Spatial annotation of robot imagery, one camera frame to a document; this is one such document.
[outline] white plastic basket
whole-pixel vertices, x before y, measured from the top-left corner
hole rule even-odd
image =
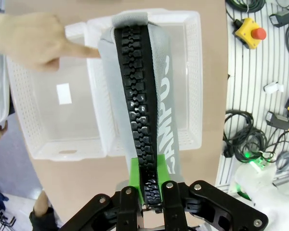
[[[147,9],[148,19],[171,37],[174,98],[180,150],[200,148],[202,142],[202,43],[200,15],[191,11]],[[88,45],[97,48],[102,33],[112,26],[111,16],[88,21]],[[99,60],[89,60],[92,79],[106,85]],[[109,156],[124,155],[118,130]]]
[[[66,27],[66,37],[73,42],[84,44],[87,36],[85,23]],[[85,59],[62,58],[55,73],[31,72],[12,60],[8,69],[14,105],[33,158],[75,161],[106,156],[113,133],[112,119],[105,118],[108,94],[89,75]]]

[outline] bolt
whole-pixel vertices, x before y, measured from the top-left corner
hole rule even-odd
[[[101,197],[100,203],[102,204],[102,203],[104,203],[105,201],[106,201],[106,199],[105,199],[104,197]]]
[[[201,185],[200,185],[200,184],[196,184],[196,185],[194,186],[194,189],[197,190],[197,191],[200,190],[200,189],[201,189]]]
[[[131,189],[127,189],[127,190],[125,191],[125,193],[126,193],[126,194],[131,194]]]
[[[259,219],[256,219],[256,220],[254,221],[254,226],[255,226],[255,227],[260,227],[260,226],[262,226],[262,221],[259,220]]]
[[[167,187],[168,189],[171,189],[171,188],[173,187],[173,184],[172,184],[171,182],[169,182],[169,183],[166,184],[166,187]]]

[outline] striped metal surface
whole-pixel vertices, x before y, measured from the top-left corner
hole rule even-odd
[[[265,115],[267,111],[284,115],[284,105],[289,96],[289,54],[285,45],[287,26],[276,28],[272,26],[269,19],[269,15],[281,11],[282,8],[267,3],[257,13],[241,13],[234,11],[228,5],[226,7],[235,19],[254,18],[267,33],[267,38],[259,44],[257,49],[246,49],[233,36],[232,20],[227,16],[228,74],[230,78],[228,80],[226,109],[238,109],[252,113],[255,127],[263,130],[269,138],[275,129],[266,125]],[[265,85],[274,81],[284,85],[284,93],[277,92],[268,95],[263,91]],[[225,132],[231,137],[244,124],[244,119],[238,119],[235,116],[226,124]],[[278,130],[271,143],[276,142],[282,132],[282,130]],[[289,134],[286,135],[286,140],[289,141]],[[289,151],[289,143],[286,143],[284,150]],[[221,156],[216,184],[218,186],[229,185],[238,165],[239,162],[234,158],[225,159]],[[283,177],[288,175],[288,172],[283,173]]]

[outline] table surface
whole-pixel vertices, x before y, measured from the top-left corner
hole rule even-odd
[[[205,180],[215,184],[222,149],[227,94],[228,46],[224,0],[13,0],[11,14],[51,12],[65,25],[117,14],[125,10],[165,8],[198,11],[203,46],[203,135],[200,149],[180,153],[187,184]],[[99,193],[112,195],[116,185],[129,178],[124,157],[78,162],[31,160],[53,207],[63,222]],[[147,227],[163,224],[162,215],[145,215]]]

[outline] red button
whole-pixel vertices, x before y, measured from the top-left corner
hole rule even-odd
[[[253,39],[264,40],[266,38],[266,31],[263,28],[259,27],[251,31],[251,36],[253,37]]]

